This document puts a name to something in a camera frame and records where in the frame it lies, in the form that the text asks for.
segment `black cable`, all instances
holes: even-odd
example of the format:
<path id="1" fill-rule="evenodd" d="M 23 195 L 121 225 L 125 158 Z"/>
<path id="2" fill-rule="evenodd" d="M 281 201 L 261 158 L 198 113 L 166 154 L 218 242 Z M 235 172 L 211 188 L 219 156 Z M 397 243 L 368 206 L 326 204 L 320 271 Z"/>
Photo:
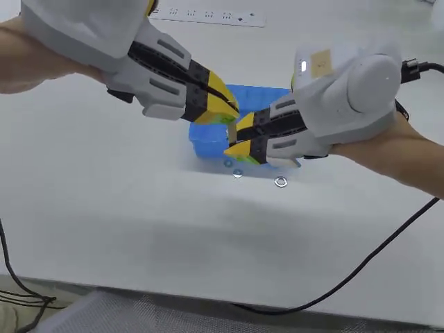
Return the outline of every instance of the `black cable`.
<path id="1" fill-rule="evenodd" d="M 0 295 L 0 302 L 3 302 L 3 301 L 7 302 L 9 300 L 11 300 L 13 302 L 21 302 L 24 304 L 40 304 L 40 305 L 42 305 L 44 303 L 44 301 L 41 299 L 40 300 L 18 300 L 16 298 L 11 298 L 11 297 Z"/>
<path id="2" fill-rule="evenodd" d="M 45 299 L 44 296 L 40 295 L 39 293 L 36 293 L 35 291 L 30 290 L 27 288 L 22 281 L 19 280 L 19 278 L 15 275 L 14 270 L 12 269 L 10 259 L 9 259 L 9 252 L 8 252 L 8 244 L 6 243 L 6 236 L 5 236 L 5 230 L 3 229 L 3 223 L 0 219 L 0 240 L 1 240 L 1 248 L 3 249 L 3 256 L 5 258 L 5 265 L 6 269 L 9 272 L 9 275 L 14 280 L 15 284 L 19 286 L 23 291 L 29 293 L 30 295 L 33 295 L 35 297 Z"/>
<path id="3" fill-rule="evenodd" d="M 9 295 L 9 296 L 15 296 L 15 297 L 22 297 L 22 298 L 40 298 L 40 297 L 36 297 L 36 296 L 32 296 L 32 295 L 25 295 L 22 293 L 11 293 L 10 291 L 6 291 L 6 290 L 0 290 L 0 293 L 4 293 L 5 295 Z"/>
<path id="4" fill-rule="evenodd" d="M 240 307 L 241 309 L 244 309 L 246 311 L 255 313 L 255 314 L 263 314 L 267 316 L 283 316 L 285 314 L 293 314 L 299 311 L 303 311 L 306 309 L 309 309 L 310 307 L 313 307 L 314 305 L 322 302 L 326 298 L 329 298 L 331 295 L 336 293 L 339 289 L 344 287 L 347 283 L 349 283 L 356 275 L 361 272 L 365 266 L 374 258 L 376 257 L 382 250 L 385 249 L 396 237 L 398 237 L 404 230 L 406 230 L 413 222 L 415 222 L 417 219 L 419 219 L 427 210 L 432 208 L 440 199 L 439 198 L 433 198 L 431 199 L 428 204 L 426 204 L 423 208 L 418 210 L 410 219 L 408 219 L 404 224 L 402 224 L 388 239 L 386 239 L 381 245 L 379 245 L 371 254 L 365 258 L 365 260 L 360 263 L 360 265 L 353 271 L 351 274 L 349 274 L 348 277 L 346 277 L 344 280 L 342 280 L 338 285 L 336 285 L 332 290 L 328 291 L 324 295 L 322 295 L 320 298 L 317 298 L 305 305 L 302 305 L 300 307 L 295 307 L 293 309 L 286 309 L 282 311 L 267 311 L 267 310 L 258 310 L 254 309 L 252 307 L 248 307 L 246 305 L 240 305 L 240 304 L 233 304 L 235 307 Z"/>
<path id="5" fill-rule="evenodd" d="M 433 70 L 433 71 L 439 71 L 440 73 L 444 74 L 444 66 L 440 65 L 440 64 L 436 64 L 434 62 L 423 62 L 421 64 L 419 64 L 419 72 L 424 72 L 424 71 L 429 71 L 429 70 Z"/>
<path id="6" fill-rule="evenodd" d="M 46 308 L 48 307 L 49 303 L 51 303 L 51 299 L 50 298 L 48 298 L 45 301 L 45 303 L 43 304 L 43 306 L 40 308 L 40 311 L 37 314 L 37 316 L 34 318 L 34 321 L 32 323 L 26 325 L 26 326 L 23 326 L 22 328 L 19 328 L 17 330 L 17 333 L 27 333 L 27 332 L 30 332 L 30 331 L 34 330 L 37 327 L 40 319 L 42 319 L 43 314 L 44 314 L 44 310 L 46 310 Z"/>
<path id="7" fill-rule="evenodd" d="M 22 307 L 39 307 L 40 311 L 37 314 L 37 316 L 35 317 L 34 321 L 32 323 L 30 323 L 29 325 L 24 326 L 23 328 L 19 329 L 17 332 L 19 333 L 25 333 L 25 332 L 29 332 L 31 330 L 34 330 L 40 319 L 43 316 L 43 313 L 45 312 L 46 309 L 63 309 L 62 307 L 50 307 L 49 305 L 54 302 L 55 300 L 57 300 L 57 298 L 55 297 L 48 297 L 48 296 L 43 296 L 40 295 L 39 293 L 30 290 L 28 287 L 26 287 L 22 281 L 20 281 L 20 279 L 17 277 L 17 275 L 15 274 L 14 270 L 12 269 L 11 263 L 10 263 L 10 258 L 9 258 L 9 251 L 8 251 L 8 244 L 6 243 L 6 235 L 5 235 L 5 230 L 3 228 L 3 223 L 1 222 L 0 219 L 0 241 L 1 241 L 1 248 L 3 250 L 3 256 L 5 259 L 5 266 L 6 269 L 9 272 L 9 275 L 11 276 L 12 280 L 15 282 L 15 284 L 17 286 L 19 286 L 23 291 L 25 291 L 26 293 L 28 293 L 29 295 L 21 295 L 21 294 L 16 294 L 16 293 L 9 293 L 9 292 L 5 292 L 5 294 L 13 294 L 12 296 L 17 296 L 17 297 L 32 297 L 32 298 L 38 298 L 41 300 L 41 302 L 43 302 L 42 305 L 38 305 L 35 304 L 34 302 L 31 301 L 25 301 L 25 300 L 14 300 L 12 298 L 6 297 L 6 296 L 0 296 L 0 301 L 2 302 L 6 302 L 9 304 L 14 304 L 14 305 L 19 305 Z"/>
<path id="8" fill-rule="evenodd" d="M 42 301 L 41 305 L 26 304 L 26 303 L 21 303 L 20 301 L 16 302 L 16 301 L 11 301 L 11 300 L 0 300 L 0 302 L 6 303 L 6 304 L 19 305 L 20 307 L 38 307 L 38 308 L 41 308 L 44 305 L 43 301 Z M 53 307 L 53 306 L 46 307 L 46 308 L 47 309 L 54 309 L 54 310 L 66 309 L 66 307 Z"/>

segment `blue plastic container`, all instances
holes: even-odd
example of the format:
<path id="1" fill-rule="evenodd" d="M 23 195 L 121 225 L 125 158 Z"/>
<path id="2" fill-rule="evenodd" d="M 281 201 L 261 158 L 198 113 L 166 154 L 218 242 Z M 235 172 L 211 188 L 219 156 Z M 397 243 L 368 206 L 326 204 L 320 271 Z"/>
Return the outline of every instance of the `blue plastic container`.
<path id="1" fill-rule="evenodd" d="M 263 110 L 272 102 L 287 95 L 290 91 L 282 88 L 247 87 L 243 85 L 228 85 L 228 88 L 239 102 L 241 118 L 250 112 Z M 223 152 L 228 148 L 226 125 L 197 125 L 189 127 L 189 141 L 194 145 L 194 151 L 201 158 L 226 157 Z"/>

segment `human arm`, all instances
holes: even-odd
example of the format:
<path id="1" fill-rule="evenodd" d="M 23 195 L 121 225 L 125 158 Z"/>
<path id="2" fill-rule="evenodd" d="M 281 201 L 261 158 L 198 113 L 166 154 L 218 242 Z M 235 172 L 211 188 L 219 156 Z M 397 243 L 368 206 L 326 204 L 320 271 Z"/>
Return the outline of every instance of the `human arm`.
<path id="1" fill-rule="evenodd" d="M 444 199 L 444 146 L 416 132 L 401 114 L 395 126 L 378 137 L 336 145 L 332 153 Z"/>
<path id="2" fill-rule="evenodd" d="M 102 81 L 98 69 L 58 55 L 29 37 L 20 17 L 0 23 L 0 93 L 23 92 L 74 73 Z"/>

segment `white power strip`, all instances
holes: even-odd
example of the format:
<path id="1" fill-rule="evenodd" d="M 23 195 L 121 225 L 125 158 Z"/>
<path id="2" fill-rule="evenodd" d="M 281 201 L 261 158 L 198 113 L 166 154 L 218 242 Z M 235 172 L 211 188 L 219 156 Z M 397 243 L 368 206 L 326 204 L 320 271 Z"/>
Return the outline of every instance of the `white power strip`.
<path id="1" fill-rule="evenodd" d="M 169 21 L 225 24 L 228 26 L 254 26 L 263 28 L 266 24 L 264 14 L 255 12 L 235 12 L 231 10 L 184 9 L 177 7 L 159 7 L 151 19 Z"/>

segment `white table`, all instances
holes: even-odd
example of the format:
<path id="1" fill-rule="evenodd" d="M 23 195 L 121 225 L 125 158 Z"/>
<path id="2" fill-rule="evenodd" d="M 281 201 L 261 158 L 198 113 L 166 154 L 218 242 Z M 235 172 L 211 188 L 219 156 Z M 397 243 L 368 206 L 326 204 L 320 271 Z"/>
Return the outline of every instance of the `white table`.
<path id="1" fill-rule="evenodd" d="M 415 1 L 368 11 L 356 0 L 188 2 L 267 14 L 265 29 L 156 23 L 227 83 L 286 87 L 298 45 L 387 31 L 406 57 L 444 62 Z M 18 3 L 2 4 L 1 18 Z M 441 143 L 443 83 L 426 74 L 399 95 Z M 285 189 L 249 169 L 235 179 L 195 157 L 184 121 L 145 119 L 80 76 L 0 105 L 0 217 L 13 266 L 30 278 L 292 307 L 332 288 L 429 200 L 339 157 L 303 162 Z M 313 310 L 444 326 L 443 214 L 435 207 Z"/>

